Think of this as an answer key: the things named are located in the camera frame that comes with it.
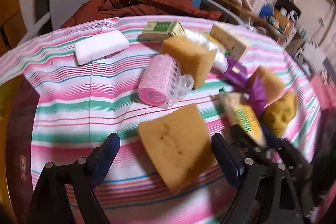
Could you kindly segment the striped pink tablecloth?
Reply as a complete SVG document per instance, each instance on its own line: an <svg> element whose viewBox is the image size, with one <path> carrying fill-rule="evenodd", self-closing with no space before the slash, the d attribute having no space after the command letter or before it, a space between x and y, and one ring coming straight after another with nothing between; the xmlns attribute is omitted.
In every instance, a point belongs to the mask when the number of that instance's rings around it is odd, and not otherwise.
<svg viewBox="0 0 336 224"><path fill-rule="evenodd" d="M181 16L140 16L96 20L39 36L1 57L1 84L25 75L40 94L34 120L31 174L33 187L46 162L74 162L115 132L121 148L102 185L94 191L111 223L219 223L235 191L217 163L180 195L172 195L148 158L137 135L139 122L196 104L210 135L224 133L228 121L218 94L232 88L212 71L206 82L169 109L138 99L138 83L162 42L148 42L142 30L149 21L181 22L189 30L209 32L214 22ZM77 66L75 43L119 30L127 50ZM285 92L297 94L298 110L285 132L310 162L321 117L317 96L302 70L272 39L242 30L252 42L242 63L251 75L258 66L273 71Z"/></svg>

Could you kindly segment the small green white box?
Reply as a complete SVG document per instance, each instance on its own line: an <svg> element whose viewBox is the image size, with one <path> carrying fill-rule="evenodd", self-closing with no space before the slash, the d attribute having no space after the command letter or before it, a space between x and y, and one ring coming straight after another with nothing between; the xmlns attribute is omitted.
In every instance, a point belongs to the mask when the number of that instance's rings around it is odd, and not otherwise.
<svg viewBox="0 0 336 224"><path fill-rule="evenodd" d="M148 22L142 30L142 34L150 41L164 41L173 36L183 36L185 30L176 20L168 22Z"/></svg>

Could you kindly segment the dark red jacket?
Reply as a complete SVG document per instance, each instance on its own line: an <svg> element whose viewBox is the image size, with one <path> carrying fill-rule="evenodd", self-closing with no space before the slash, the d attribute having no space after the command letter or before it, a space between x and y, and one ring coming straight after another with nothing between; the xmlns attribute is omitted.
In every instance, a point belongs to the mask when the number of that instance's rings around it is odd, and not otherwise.
<svg viewBox="0 0 336 224"><path fill-rule="evenodd" d="M99 19L146 15L175 15L218 20L222 13L194 7L192 0L90 0L60 27L72 27Z"/></svg>

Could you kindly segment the small yellow sponge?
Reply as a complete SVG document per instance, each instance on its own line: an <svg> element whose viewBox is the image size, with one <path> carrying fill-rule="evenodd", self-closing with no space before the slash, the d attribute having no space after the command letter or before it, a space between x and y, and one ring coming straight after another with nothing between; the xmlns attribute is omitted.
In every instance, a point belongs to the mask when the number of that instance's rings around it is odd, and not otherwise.
<svg viewBox="0 0 336 224"><path fill-rule="evenodd" d="M282 96L285 84L275 73L260 65L252 76L249 77L247 84L252 84L257 76L260 78L262 86L264 87L267 105Z"/></svg>

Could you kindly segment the white folded towel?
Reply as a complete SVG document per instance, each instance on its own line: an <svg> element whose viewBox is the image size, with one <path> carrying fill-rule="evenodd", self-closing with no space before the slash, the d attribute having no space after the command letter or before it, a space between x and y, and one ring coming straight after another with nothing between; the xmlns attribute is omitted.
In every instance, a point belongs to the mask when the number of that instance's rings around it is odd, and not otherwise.
<svg viewBox="0 0 336 224"><path fill-rule="evenodd" d="M84 65L128 48L128 39L120 31L112 31L76 42L75 57L78 65Z"/></svg>

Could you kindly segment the white plastic bag ball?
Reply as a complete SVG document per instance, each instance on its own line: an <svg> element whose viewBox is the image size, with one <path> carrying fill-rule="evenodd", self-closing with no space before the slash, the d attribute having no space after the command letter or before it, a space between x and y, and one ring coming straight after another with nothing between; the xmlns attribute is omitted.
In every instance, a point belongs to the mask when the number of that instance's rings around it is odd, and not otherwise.
<svg viewBox="0 0 336 224"><path fill-rule="evenodd" d="M209 51L217 51L213 63L213 68L215 68L220 73L224 73L228 69L228 61L226 58L228 52L224 48L224 46L217 41L217 39L213 38L205 32L197 32L195 30L189 30L186 28L184 32L185 37L201 45L204 49Z"/></svg>

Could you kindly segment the cream rectangular box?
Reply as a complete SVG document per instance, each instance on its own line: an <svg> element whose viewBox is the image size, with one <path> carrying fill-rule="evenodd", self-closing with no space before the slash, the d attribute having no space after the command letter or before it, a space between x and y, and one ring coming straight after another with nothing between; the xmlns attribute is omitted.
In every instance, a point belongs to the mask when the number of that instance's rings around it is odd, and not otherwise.
<svg viewBox="0 0 336 224"><path fill-rule="evenodd" d="M231 57L241 61L252 46L240 26L226 23L213 24L210 35L217 39L227 50Z"/></svg>

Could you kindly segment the yellow sponge cube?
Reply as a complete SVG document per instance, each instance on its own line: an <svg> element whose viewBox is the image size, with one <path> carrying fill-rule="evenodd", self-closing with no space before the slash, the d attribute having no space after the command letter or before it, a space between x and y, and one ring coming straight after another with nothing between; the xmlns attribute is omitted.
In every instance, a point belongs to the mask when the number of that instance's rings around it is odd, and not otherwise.
<svg viewBox="0 0 336 224"><path fill-rule="evenodd" d="M161 53L170 55L178 62L182 75L192 75L193 89L198 89L207 79L217 50L208 50L184 36L175 36L163 42Z"/></svg>

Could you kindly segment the large yellow sponge block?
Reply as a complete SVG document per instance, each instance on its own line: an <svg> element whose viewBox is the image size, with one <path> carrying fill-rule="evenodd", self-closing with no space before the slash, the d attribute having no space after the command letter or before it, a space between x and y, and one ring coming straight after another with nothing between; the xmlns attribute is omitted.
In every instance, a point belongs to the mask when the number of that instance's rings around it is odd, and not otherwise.
<svg viewBox="0 0 336 224"><path fill-rule="evenodd" d="M149 158L169 190L178 194L215 163L210 133L192 103L137 128Z"/></svg>

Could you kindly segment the cluttered wooden desk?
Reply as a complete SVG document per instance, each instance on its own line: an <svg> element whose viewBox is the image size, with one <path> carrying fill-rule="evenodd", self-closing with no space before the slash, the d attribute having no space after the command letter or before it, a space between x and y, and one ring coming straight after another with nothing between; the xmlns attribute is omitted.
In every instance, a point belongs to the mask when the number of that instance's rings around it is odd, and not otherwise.
<svg viewBox="0 0 336 224"><path fill-rule="evenodd" d="M232 11L237 16L251 20L256 27L263 27L291 55L295 55L305 41L298 30L301 10L293 0L277 0L274 13L267 18L260 18L259 12L265 2L256 5L255 0L213 0Z"/></svg>

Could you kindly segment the yellow sponge with holes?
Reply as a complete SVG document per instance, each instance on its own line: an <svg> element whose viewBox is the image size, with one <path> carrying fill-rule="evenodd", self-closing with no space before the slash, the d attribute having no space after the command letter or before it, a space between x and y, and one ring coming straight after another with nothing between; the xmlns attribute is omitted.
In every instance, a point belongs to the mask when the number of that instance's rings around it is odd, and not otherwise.
<svg viewBox="0 0 336 224"><path fill-rule="evenodd" d="M276 137L282 137L289 122L297 113L297 96L288 91L281 98L268 105L260 118L261 123Z"/></svg>

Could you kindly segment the gold metal tin box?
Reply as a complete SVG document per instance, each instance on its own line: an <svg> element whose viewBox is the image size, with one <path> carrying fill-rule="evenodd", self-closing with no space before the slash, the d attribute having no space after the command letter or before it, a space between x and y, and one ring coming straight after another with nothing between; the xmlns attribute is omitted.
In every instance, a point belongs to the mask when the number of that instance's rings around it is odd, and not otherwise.
<svg viewBox="0 0 336 224"><path fill-rule="evenodd" d="M1 85L1 213L26 223L33 195L31 141L39 93L24 75Z"/></svg>

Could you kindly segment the red quilted blanket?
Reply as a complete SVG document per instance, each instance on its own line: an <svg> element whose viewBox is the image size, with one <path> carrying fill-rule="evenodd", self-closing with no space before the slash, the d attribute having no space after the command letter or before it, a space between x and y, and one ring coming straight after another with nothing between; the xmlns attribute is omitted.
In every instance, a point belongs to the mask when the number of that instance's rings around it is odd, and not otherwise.
<svg viewBox="0 0 336 224"><path fill-rule="evenodd" d="M311 78L310 83L319 100L321 110L335 109L336 106L335 84L324 83L321 76L318 74L315 74Z"/></svg>

